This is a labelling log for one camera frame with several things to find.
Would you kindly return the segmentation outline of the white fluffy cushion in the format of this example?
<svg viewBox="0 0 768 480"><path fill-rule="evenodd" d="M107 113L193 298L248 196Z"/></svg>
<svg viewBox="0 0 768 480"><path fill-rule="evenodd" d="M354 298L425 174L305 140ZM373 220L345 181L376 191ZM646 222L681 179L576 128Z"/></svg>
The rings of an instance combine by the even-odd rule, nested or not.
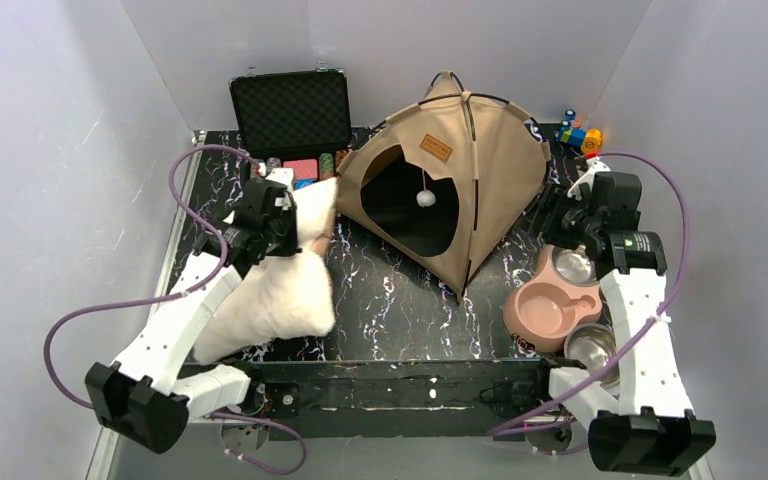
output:
<svg viewBox="0 0 768 480"><path fill-rule="evenodd" d="M332 276L325 253L333 236L338 179L293 193L301 251L268 257L251 268L196 340L202 365L276 339L327 335L335 326Z"/></svg>

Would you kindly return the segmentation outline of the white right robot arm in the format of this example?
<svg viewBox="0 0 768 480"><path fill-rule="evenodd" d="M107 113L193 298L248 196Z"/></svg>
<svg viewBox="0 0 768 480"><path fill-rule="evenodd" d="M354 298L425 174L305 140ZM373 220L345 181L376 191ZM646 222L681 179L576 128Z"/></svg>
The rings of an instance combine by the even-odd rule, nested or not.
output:
<svg viewBox="0 0 768 480"><path fill-rule="evenodd" d="M679 477L715 444L715 426L696 416L682 383L665 313L667 261L660 237L639 230L640 179L586 173L541 198L534 225L548 244L581 247L595 267L617 351L595 373L556 366L548 402L585 428L600 471Z"/></svg>

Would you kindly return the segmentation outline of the tan fabric pet tent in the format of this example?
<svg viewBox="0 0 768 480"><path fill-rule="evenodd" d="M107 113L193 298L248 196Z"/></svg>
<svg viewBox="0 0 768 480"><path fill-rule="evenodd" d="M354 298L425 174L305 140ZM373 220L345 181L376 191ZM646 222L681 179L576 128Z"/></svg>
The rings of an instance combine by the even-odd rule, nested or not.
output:
<svg viewBox="0 0 768 480"><path fill-rule="evenodd" d="M422 100L461 94L452 74L439 72ZM542 190L552 155L513 107L482 98L470 103L478 187L472 278ZM433 102L387 125L357 151L349 149L337 170L338 213L424 266L457 296L469 243L469 143L461 101ZM428 208L416 203L422 170L436 195Z"/></svg>

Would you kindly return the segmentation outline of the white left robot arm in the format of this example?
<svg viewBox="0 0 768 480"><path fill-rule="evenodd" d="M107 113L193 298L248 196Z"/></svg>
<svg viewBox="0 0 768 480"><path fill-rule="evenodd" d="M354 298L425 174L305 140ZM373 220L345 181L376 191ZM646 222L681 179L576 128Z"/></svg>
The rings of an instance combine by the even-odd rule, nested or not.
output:
<svg viewBox="0 0 768 480"><path fill-rule="evenodd" d="M221 303L267 256L299 250L296 203L291 188L263 178L246 182L231 215L203 232L173 294L146 327L109 365L94 364L85 376L99 423L162 454L188 422L245 400L251 379L220 365L179 379L196 340Z"/></svg>

